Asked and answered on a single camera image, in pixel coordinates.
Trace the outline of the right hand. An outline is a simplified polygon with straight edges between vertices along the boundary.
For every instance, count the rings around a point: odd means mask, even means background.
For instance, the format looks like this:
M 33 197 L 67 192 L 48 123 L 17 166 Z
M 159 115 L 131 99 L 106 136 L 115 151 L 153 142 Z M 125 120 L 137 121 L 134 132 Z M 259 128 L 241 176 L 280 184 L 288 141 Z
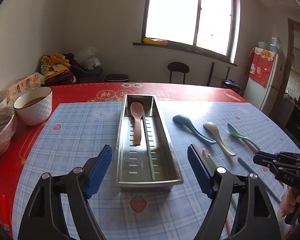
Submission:
M 287 191 L 281 198 L 280 203 L 280 215 L 285 217 L 287 214 L 293 213 L 296 203 L 300 203 L 300 193 L 295 196 L 294 189 L 290 186 L 287 187 Z

